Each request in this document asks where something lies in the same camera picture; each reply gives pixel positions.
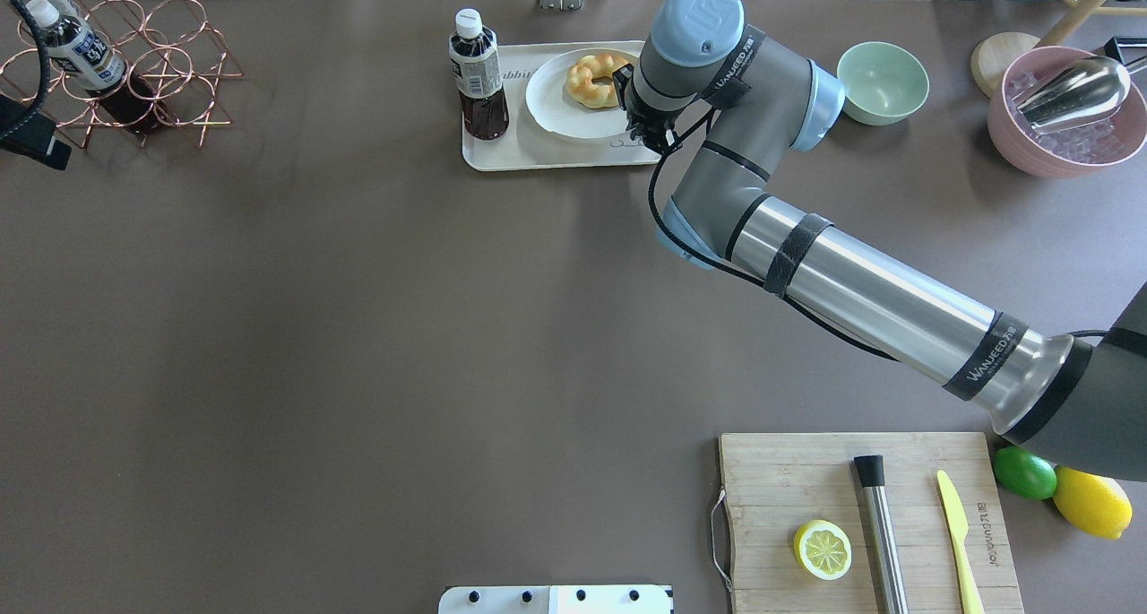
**bread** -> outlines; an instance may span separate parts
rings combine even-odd
[[[565,92],[586,108],[615,108],[617,91],[611,76],[629,63],[626,59],[614,54],[583,55],[565,73]],[[594,79],[610,79],[610,83],[595,84]]]

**wooden cutting board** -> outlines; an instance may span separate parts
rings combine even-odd
[[[720,438],[733,570],[733,611],[880,614],[867,516],[852,458],[884,456],[889,510],[908,609],[961,614],[952,544],[936,471],[960,492],[965,543],[984,609],[1022,614],[999,492],[983,433],[726,434]],[[793,552],[799,524],[835,522],[852,543],[836,581],[804,570]]]

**white tray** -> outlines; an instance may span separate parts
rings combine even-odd
[[[640,55],[640,39],[616,42],[546,42],[507,45],[498,48],[502,87],[509,106],[509,129],[491,141],[474,139],[462,129],[462,157],[475,170],[574,169],[586,165],[656,164],[657,154],[630,137],[601,141],[575,141],[548,133],[535,123],[525,108],[525,84],[533,70],[556,55],[590,47],[612,47]]]
[[[673,614],[672,594],[671,585],[459,586],[438,614]]]

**blue joint cap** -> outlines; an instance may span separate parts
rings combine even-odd
[[[649,39],[664,60],[701,68],[725,60],[744,31],[741,0],[665,0]]]
[[[689,220],[685,219],[685,216],[681,215],[681,211],[677,208],[677,202],[673,202],[672,197],[669,200],[668,204],[665,204],[665,210],[661,215],[661,219],[678,240],[688,243],[688,246],[695,251],[699,251],[699,254],[704,255],[708,258],[720,259],[720,257],[709,248],[708,243],[705,243],[704,240],[701,240],[697,232],[693,231],[693,226],[689,225]],[[673,241],[665,235],[665,232],[661,230],[661,227],[657,227],[656,231],[657,241],[663,243],[666,249],[674,251],[674,254],[680,256],[681,259],[693,263],[705,271],[713,269],[711,265],[705,264],[701,259],[694,258],[692,255],[687,254],[687,251],[673,243]]]
[[[812,87],[809,91],[809,107],[804,112],[804,124],[793,141],[793,149],[812,149],[833,127],[844,108],[844,84],[820,69],[812,60]]]

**brown table surface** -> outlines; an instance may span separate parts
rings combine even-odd
[[[721,433],[989,430],[664,251],[650,168],[470,170],[462,6],[510,45],[641,39],[661,2],[208,1],[248,72],[223,92],[237,127],[200,151],[97,137],[64,173],[0,154],[0,611],[414,613],[447,585],[655,582],[719,613]],[[773,194],[1045,334],[1106,328],[1147,280],[1145,157],[1029,178],[968,75],[980,39],[1061,6],[747,9],[829,70],[885,39],[931,76],[907,123],[840,121]],[[1002,500],[1029,612],[1142,609],[1145,523],[1113,543]]]

